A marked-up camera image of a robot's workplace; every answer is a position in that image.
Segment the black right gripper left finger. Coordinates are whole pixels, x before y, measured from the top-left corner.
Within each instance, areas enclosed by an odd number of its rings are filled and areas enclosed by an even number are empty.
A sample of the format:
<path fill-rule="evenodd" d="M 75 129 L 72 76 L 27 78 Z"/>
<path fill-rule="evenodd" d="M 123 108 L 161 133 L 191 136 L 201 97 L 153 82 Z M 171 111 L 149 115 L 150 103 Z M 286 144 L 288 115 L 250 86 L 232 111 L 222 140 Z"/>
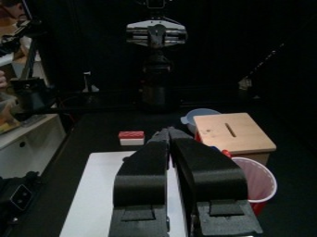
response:
<path fill-rule="evenodd" d="M 169 237 L 169 131 L 125 158 L 114 180 L 108 237 Z"/>

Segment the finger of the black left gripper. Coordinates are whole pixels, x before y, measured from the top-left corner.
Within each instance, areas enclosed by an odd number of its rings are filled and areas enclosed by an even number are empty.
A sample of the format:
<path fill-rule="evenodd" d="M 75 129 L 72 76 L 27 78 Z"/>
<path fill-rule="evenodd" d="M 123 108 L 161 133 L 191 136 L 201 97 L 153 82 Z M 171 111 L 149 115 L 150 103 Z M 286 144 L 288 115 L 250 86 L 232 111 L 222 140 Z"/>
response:
<path fill-rule="evenodd" d="M 165 45 L 165 36 L 166 36 L 166 27 L 163 25 L 158 25 L 158 47 L 163 47 Z"/>
<path fill-rule="evenodd" d="M 149 46 L 151 46 L 153 48 L 157 48 L 158 47 L 157 27 L 149 26 L 147 32 L 149 32 Z"/>

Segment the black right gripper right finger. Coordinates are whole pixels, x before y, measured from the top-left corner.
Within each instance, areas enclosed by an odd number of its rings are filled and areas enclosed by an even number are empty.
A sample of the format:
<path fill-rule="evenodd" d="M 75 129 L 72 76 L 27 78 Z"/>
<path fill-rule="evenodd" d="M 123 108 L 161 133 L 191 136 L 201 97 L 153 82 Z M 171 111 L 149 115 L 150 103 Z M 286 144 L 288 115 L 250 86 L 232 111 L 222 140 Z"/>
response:
<path fill-rule="evenodd" d="M 186 132 L 169 134 L 189 237 L 260 237 L 241 167 Z"/>

